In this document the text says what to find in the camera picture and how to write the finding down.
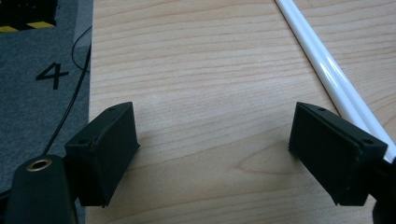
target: black cable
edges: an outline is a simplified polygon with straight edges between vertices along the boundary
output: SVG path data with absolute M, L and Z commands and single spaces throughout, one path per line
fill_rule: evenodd
M 87 34 L 87 32 L 88 32 L 89 30 L 91 30 L 91 28 L 92 28 L 92 26 L 90 26 L 90 28 L 88 28 L 86 31 L 84 31 L 84 33 L 82 33 L 82 35 L 80 35 L 80 36 L 77 38 L 77 40 L 76 40 L 76 42 L 73 44 L 73 48 L 72 48 L 72 60 L 73 60 L 73 63 L 76 65 L 77 68 L 79 68 L 79 69 L 81 69 L 81 70 L 83 70 L 83 68 L 82 68 L 81 66 L 79 66 L 78 63 L 76 63 L 76 60 L 75 60 L 75 58 L 74 58 L 74 50 L 75 50 L 75 48 L 76 48 L 76 45 L 77 45 L 78 41 L 79 41 L 85 34 Z
M 84 68 L 82 68 L 82 73 L 81 73 L 81 76 L 79 77 L 79 81 L 78 81 L 78 84 L 77 84 L 77 86 L 76 86 L 76 89 L 75 89 L 75 91 L 74 91 L 74 93 L 73 93 L 73 97 L 72 97 L 72 99 L 70 100 L 69 106 L 66 108 L 66 111 L 64 111 L 64 116 L 62 117 L 61 122 L 59 122 L 58 127 L 56 128 L 56 130 L 55 130 L 55 132 L 53 133 L 52 137 L 50 138 L 49 142 L 47 143 L 47 146 L 46 146 L 46 148 L 44 149 L 43 154 L 42 154 L 43 156 L 46 155 L 46 154 L 49 152 L 50 147 L 52 146 L 53 141 L 55 140 L 55 138 L 56 138 L 56 136 L 58 135 L 59 131 L 61 130 L 62 126 L 64 125 L 64 122 L 66 121 L 67 116 L 69 115 L 70 110 L 72 109 L 73 104 L 74 104 L 74 102 L 76 101 L 76 98 L 77 98 L 78 92 L 79 92 L 79 88 L 81 87 L 82 80 L 84 79 L 85 74 L 87 73 L 88 65 L 90 64 L 91 46 L 92 46 L 92 45 L 90 45 L 90 48 L 88 49 L 87 58 L 85 59 Z

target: number 4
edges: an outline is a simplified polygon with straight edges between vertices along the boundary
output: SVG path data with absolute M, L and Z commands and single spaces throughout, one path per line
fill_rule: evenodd
M 55 67 L 55 74 L 53 75 L 47 75 L 46 74 L 53 68 Z M 35 80 L 44 80 L 48 78 L 53 78 L 53 89 L 58 90 L 59 86 L 59 77 L 64 77 L 67 76 L 69 73 L 68 72 L 63 72 L 61 73 L 61 65 L 59 63 L 53 63 L 50 65 L 47 69 L 45 69 L 42 73 L 40 73 Z

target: wooden table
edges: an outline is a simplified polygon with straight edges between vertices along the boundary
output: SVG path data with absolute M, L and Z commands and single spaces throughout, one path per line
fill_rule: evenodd
M 396 139 L 396 2 L 296 4 Z M 297 101 L 336 110 L 274 1 L 96 0 L 90 118 L 127 101 L 142 147 L 87 223 L 372 223 L 288 152 Z

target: white tube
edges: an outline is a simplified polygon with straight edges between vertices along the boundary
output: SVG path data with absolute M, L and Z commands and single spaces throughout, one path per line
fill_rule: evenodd
M 384 159 L 392 162 L 396 156 L 395 144 L 367 104 L 361 99 L 303 14 L 291 0 L 276 0 L 276 3 L 343 119 L 387 143 L 388 150 Z

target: brass hole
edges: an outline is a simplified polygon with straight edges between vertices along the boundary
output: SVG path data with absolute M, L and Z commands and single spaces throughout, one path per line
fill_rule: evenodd
M 39 161 L 33 161 L 27 167 L 27 171 L 36 172 L 40 170 L 44 170 L 52 164 L 52 160 L 50 159 L 42 159 Z

